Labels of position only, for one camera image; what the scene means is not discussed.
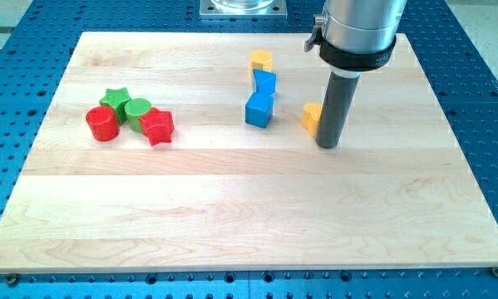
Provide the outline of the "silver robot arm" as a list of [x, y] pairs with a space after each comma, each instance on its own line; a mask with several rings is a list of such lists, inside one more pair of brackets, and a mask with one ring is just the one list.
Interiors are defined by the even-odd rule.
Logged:
[[348, 78], [389, 61], [406, 0], [326, 0], [304, 51], [319, 47], [332, 72]]

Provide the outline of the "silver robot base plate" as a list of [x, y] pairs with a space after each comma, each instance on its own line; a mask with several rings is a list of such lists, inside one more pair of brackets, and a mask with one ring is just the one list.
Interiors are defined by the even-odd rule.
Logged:
[[201, 19], [287, 17], [286, 0], [199, 0]]

